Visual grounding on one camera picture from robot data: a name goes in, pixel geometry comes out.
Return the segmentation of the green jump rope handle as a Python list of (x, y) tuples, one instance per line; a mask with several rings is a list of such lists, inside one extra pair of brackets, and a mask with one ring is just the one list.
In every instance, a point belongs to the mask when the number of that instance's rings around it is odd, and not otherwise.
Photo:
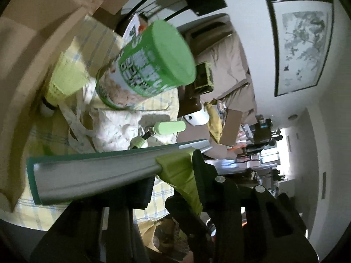
[(146, 129), (142, 136), (133, 138), (129, 145), (129, 150), (140, 149), (154, 135), (171, 135), (183, 132), (186, 129), (184, 121), (157, 122)]

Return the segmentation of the green black portable radio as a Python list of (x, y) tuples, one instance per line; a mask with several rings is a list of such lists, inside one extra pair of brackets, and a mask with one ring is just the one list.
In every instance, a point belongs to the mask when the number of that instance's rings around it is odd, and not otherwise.
[(197, 94), (206, 94), (214, 91), (214, 80), (210, 63), (202, 62), (197, 64), (196, 79), (193, 84)]

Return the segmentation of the brown sofa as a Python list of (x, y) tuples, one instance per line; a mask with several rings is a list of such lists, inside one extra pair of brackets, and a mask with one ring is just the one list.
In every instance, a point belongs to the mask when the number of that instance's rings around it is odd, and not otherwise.
[(206, 125), (188, 125), (179, 138), (208, 138), (212, 148), (205, 155), (213, 159), (236, 159), (240, 150), (228, 150), (236, 143), (240, 124), (257, 123), (257, 104), (245, 51), (227, 14), (218, 14), (184, 25), (182, 35), (197, 63), (209, 62), (214, 90), (200, 97), (203, 103), (222, 101), (228, 116), (221, 141), (216, 142)]

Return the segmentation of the white dome device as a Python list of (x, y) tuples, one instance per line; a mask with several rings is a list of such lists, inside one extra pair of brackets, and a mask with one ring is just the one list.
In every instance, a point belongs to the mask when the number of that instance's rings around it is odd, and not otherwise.
[(184, 119), (192, 126), (202, 126), (209, 122), (210, 116), (205, 107), (202, 106), (199, 111), (185, 115)]

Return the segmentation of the black speaker on stand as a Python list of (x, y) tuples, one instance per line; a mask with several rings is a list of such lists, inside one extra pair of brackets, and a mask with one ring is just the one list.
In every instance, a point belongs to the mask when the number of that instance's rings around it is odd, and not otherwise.
[(225, 0), (185, 0), (187, 6), (198, 16), (204, 16), (227, 7)]

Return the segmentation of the yellow plaid tablecloth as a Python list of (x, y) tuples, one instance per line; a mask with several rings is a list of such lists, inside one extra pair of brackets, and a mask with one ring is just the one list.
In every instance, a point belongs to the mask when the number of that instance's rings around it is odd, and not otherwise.
[[(26, 144), (29, 157), (127, 150), (130, 140), (155, 122), (175, 121), (179, 111), (176, 89), (162, 93), (137, 105), (137, 111), (115, 111), (106, 107), (95, 92), (96, 74), (100, 67), (116, 56), (123, 44), (112, 30), (86, 16), (79, 33), (65, 51), (67, 59), (90, 74), (90, 81), (67, 99), (62, 111), (52, 117), (37, 115)], [(1, 220), (35, 230), (47, 231), (65, 210), (67, 204), (35, 205), (26, 179), (26, 188), (15, 210), (1, 210)], [(168, 212), (165, 200), (174, 189), (156, 178), (151, 202), (145, 210), (134, 210), (139, 227), (150, 227)]]

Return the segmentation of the yellow cloth bag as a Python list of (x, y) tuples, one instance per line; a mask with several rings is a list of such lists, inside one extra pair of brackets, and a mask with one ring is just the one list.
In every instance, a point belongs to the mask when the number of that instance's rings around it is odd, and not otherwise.
[(211, 134), (211, 137), (214, 139), (214, 141), (217, 144), (219, 144), (223, 133), (223, 127), (222, 127), (221, 118), (215, 108), (216, 105), (217, 104), (214, 101), (212, 101), (210, 103), (205, 103), (205, 108), (209, 115), (209, 121), (207, 123), (208, 130)]

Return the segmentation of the framed ink painting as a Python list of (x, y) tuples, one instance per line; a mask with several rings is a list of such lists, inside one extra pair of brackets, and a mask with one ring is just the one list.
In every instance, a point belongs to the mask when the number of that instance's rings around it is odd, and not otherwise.
[(275, 97), (318, 85), (334, 27), (333, 0), (266, 0), (275, 51)]

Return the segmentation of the brown cardboard tray box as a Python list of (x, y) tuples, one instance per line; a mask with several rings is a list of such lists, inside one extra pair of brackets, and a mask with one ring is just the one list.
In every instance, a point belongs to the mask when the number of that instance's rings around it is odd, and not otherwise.
[(50, 68), (104, 0), (9, 0), (1, 14), (1, 210), (24, 191), (24, 147)]

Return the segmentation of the white floral cloth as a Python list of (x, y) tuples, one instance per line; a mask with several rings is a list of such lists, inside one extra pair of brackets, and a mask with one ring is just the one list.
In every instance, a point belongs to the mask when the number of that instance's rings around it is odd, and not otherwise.
[(59, 104), (68, 124), (68, 142), (78, 153), (127, 150), (133, 138), (156, 122), (175, 121), (179, 112), (177, 89), (137, 105), (136, 110), (113, 110), (96, 91), (96, 79)]

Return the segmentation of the green handled window squeegee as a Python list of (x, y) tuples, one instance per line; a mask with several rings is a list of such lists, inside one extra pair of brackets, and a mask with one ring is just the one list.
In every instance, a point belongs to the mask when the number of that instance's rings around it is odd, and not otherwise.
[(34, 203), (68, 203), (145, 179), (161, 172), (156, 158), (195, 148), (211, 149), (208, 140), (105, 153), (29, 157), (26, 170)]

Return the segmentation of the green lidded snack canister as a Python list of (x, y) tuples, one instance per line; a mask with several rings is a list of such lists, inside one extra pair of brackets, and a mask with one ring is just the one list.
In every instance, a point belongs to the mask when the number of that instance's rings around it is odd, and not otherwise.
[(113, 109), (133, 110), (195, 78), (195, 61), (182, 35), (168, 22), (156, 20), (99, 70), (96, 93)]

